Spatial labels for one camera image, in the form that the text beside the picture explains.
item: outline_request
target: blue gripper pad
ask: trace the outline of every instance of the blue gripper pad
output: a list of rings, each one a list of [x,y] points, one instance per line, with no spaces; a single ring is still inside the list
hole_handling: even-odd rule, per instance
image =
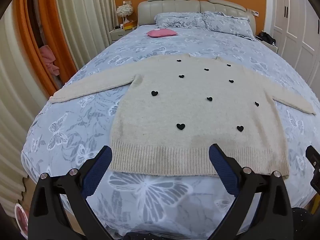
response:
[[[209,148],[209,158],[227,192],[237,197],[240,192],[238,176],[214,144]]]
[[[103,175],[106,173],[107,168],[111,163],[111,160],[112,151],[111,148],[107,146],[83,179],[81,195],[84,199],[93,195],[96,191]]]

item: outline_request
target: wardrobe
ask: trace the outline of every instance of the wardrobe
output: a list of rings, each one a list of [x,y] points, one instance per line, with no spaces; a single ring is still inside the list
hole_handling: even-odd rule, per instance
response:
[[[278,54],[320,98],[320,20],[308,0],[273,0],[271,36]]]

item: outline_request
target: wall outlet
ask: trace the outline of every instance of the wall outlet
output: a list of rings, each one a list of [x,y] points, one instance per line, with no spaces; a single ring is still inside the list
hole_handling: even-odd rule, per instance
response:
[[[251,10],[251,9],[247,8],[247,12],[248,12],[248,13],[251,13],[251,14],[254,15],[254,16],[259,17],[259,13],[256,12],[256,11],[254,11],[254,10]]]

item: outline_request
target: black bag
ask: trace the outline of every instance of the black bag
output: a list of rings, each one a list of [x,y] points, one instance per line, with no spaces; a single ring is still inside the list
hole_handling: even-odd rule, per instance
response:
[[[266,43],[269,43],[271,45],[276,45],[276,40],[274,38],[272,38],[268,33],[265,33],[265,32],[260,32],[256,38],[258,40],[261,40],[261,41],[265,41]]]

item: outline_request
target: sweater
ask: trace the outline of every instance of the sweater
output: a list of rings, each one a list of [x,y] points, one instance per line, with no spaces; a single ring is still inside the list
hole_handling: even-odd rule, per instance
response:
[[[114,171],[217,175],[208,156],[217,143],[255,173],[289,175],[288,147],[275,103],[307,114],[311,104],[269,78],[221,58],[160,55],[104,70],[50,98],[79,98],[131,83],[111,133]]]

